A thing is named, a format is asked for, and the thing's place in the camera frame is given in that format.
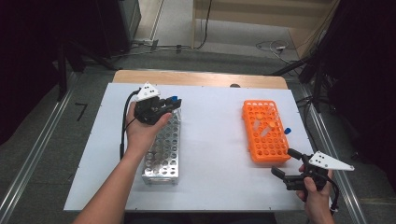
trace test tube rack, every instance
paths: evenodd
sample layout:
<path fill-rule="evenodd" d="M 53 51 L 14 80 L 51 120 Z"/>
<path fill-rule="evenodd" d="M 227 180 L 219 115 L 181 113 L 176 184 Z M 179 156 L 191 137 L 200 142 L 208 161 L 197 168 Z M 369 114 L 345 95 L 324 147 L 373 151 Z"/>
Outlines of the test tube rack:
<path fill-rule="evenodd" d="M 180 109 L 158 133 L 144 158 L 143 181 L 147 185 L 175 185 L 178 182 Z"/>
<path fill-rule="evenodd" d="M 290 159 L 289 144 L 276 103 L 246 100 L 242 110 L 251 159 L 254 162 L 284 162 Z"/>

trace metal rail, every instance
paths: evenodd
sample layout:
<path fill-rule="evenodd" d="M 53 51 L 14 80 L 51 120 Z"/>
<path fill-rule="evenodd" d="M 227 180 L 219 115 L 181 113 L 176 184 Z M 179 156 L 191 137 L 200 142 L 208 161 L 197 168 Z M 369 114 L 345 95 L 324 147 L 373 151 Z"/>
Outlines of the metal rail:
<path fill-rule="evenodd" d="M 46 122 L 46 125 L 44 126 L 37 140 L 35 141 L 35 144 L 33 145 L 33 148 L 30 151 L 28 157 L 26 158 L 22 168 L 12 181 L 11 185 L 8 187 L 6 196 L 0 206 L 0 223 L 8 223 L 12 212 L 14 211 L 14 208 L 18 203 L 18 200 L 22 196 L 23 191 L 26 188 L 30 177 L 33 174 L 35 167 L 40 161 L 41 155 L 43 154 L 44 149 L 46 148 L 53 131 L 55 130 L 58 121 L 67 106 L 67 103 L 78 80 L 79 75 L 73 72 L 68 80 L 68 84 L 70 87 L 69 90 L 65 94 L 62 101 L 58 102 L 53 108 L 49 119 Z"/>
<path fill-rule="evenodd" d="M 312 95 L 311 90 L 309 90 L 309 87 L 307 87 L 306 85 L 302 85 L 302 89 L 303 89 L 304 97 Z M 339 160 L 337 151 L 335 150 L 334 145 L 332 143 L 332 139 L 329 133 L 327 132 L 322 115 L 318 114 L 315 111 L 315 108 L 313 108 L 312 106 L 310 107 L 310 113 L 314 121 L 314 124 L 317 128 L 320 140 L 324 146 L 325 153 Z M 367 223 L 363 211 L 361 210 L 361 205 L 359 203 L 359 200 L 355 195 L 355 191 L 353 190 L 352 185 L 350 184 L 346 172 L 337 171 L 334 172 L 334 176 L 339 185 L 338 187 L 343 193 L 344 201 L 346 202 L 346 207 L 349 211 L 349 214 L 353 222 L 357 224 Z"/>

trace test tube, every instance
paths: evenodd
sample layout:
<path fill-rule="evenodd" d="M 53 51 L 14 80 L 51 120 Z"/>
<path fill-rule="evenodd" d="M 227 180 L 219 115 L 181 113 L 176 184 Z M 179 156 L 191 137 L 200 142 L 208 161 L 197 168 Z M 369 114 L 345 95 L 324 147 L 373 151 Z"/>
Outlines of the test tube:
<path fill-rule="evenodd" d="M 261 122 L 262 119 L 263 119 L 262 114 L 257 114 L 256 115 L 256 119 L 254 120 L 254 124 L 253 124 L 254 132 L 257 132 L 259 130 L 260 122 Z"/>
<path fill-rule="evenodd" d="M 264 137 L 265 135 L 267 135 L 273 128 L 275 128 L 275 123 L 274 122 L 269 122 L 267 127 L 264 128 L 264 130 L 262 130 L 262 133 L 260 133 L 261 137 Z"/>

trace wooden table edge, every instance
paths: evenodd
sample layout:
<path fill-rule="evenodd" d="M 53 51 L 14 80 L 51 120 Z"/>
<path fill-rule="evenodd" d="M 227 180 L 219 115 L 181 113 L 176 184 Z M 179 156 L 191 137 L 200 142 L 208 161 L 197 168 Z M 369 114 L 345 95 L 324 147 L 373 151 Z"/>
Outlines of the wooden table edge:
<path fill-rule="evenodd" d="M 209 72 L 179 72 L 161 70 L 120 70 L 113 83 L 146 83 L 160 85 L 230 87 L 288 90 L 283 77 L 222 74 Z"/>

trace forearm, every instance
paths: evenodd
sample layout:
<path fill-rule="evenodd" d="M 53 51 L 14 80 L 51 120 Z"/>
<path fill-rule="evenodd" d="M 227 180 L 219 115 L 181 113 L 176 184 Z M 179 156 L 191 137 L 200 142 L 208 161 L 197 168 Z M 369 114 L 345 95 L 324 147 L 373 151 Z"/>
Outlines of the forearm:
<path fill-rule="evenodd" d="M 124 157 L 74 223 L 119 223 L 141 159 Z"/>

